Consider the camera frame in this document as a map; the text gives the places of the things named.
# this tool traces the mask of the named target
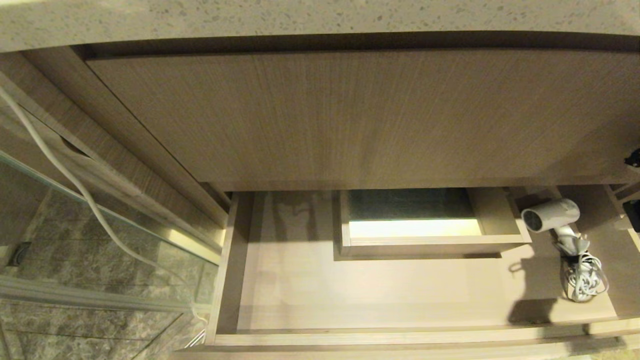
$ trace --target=stone countertop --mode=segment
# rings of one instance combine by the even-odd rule
[[[640,35],[638,0],[0,0],[0,52],[158,38],[401,31]]]

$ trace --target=countertop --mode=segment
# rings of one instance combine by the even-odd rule
[[[0,52],[158,38],[400,31],[640,35],[638,0],[0,0]]]

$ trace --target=marble floor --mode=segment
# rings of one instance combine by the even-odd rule
[[[49,190],[22,241],[31,246],[19,266],[0,274],[101,293],[146,299],[208,302],[217,266],[140,228],[111,219],[122,241],[183,277],[172,276],[124,254],[88,206]],[[0,359],[162,359],[184,347],[201,329],[190,314],[86,309],[3,300]]]

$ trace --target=white cable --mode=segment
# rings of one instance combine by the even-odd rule
[[[111,228],[109,223],[107,223],[107,220],[104,218],[104,216],[102,216],[102,213],[100,212],[100,209],[98,208],[98,205],[95,203],[95,200],[91,196],[91,193],[84,187],[82,182],[80,182],[80,180],[78,180],[78,178],[74,174],[72,174],[60,162],[60,160],[58,160],[58,158],[53,154],[53,152],[50,150],[49,146],[44,142],[44,140],[42,140],[42,137],[40,136],[40,134],[38,134],[38,131],[36,131],[35,127],[31,123],[31,121],[29,121],[29,118],[27,118],[27,115],[24,113],[24,111],[22,110],[20,105],[18,105],[18,103],[15,102],[15,100],[13,100],[13,98],[11,98],[11,96],[4,90],[4,88],[2,86],[0,86],[0,97],[2,97],[4,99],[4,101],[6,101],[7,104],[9,104],[9,107],[18,116],[18,119],[20,119],[20,122],[24,125],[24,127],[26,127],[27,131],[29,131],[29,134],[34,139],[34,141],[36,142],[36,144],[38,145],[40,150],[42,150],[42,152],[47,157],[47,159],[49,159],[49,161],[51,161],[51,163],[58,170],[60,170],[60,172],[78,188],[80,193],[82,193],[82,195],[84,196],[84,199],[87,201],[87,203],[89,204],[89,207],[93,211],[93,214],[98,219],[98,221],[100,222],[100,224],[102,225],[104,230],[109,234],[109,237],[111,237],[113,242],[115,242],[116,245],[118,245],[124,252],[126,252],[131,257],[133,257],[133,258],[135,258],[135,259],[137,259],[139,261],[142,261],[145,264],[153,266],[154,268],[158,268],[158,269],[160,269],[162,271],[165,271],[166,273],[174,276],[176,279],[178,279],[180,282],[182,282],[185,285],[185,287],[188,289],[189,288],[189,284],[180,275],[178,275],[175,272],[163,267],[162,265],[160,265],[159,263],[156,263],[155,261],[151,261],[151,260],[149,260],[147,258],[144,258],[142,255],[139,255],[135,251],[131,250],[127,245],[125,245],[119,239],[119,237],[113,231],[113,229]],[[189,306],[191,307],[191,312],[193,313],[193,316],[195,316],[197,319],[199,319],[199,320],[203,321],[205,324],[207,324],[208,323],[207,319],[205,319],[205,318],[201,317],[200,315],[198,315],[198,313],[195,310],[195,300],[193,298],[193,294],[190,294],[190,296],[191,296],[191,300],[189,301]]]
[[[578,255],[578,262],[569,266],[565,276],[567,283],[573,287],[573,294],[571,297],[567,296],[576,302],[589,301],[609,289],[609,281],[602,271],[602,262],[587,252]]]

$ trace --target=speckled countertop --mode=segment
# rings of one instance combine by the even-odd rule
[[[638,0],[0,0],[0,52],[155,38],[535,30],[640,35]]]

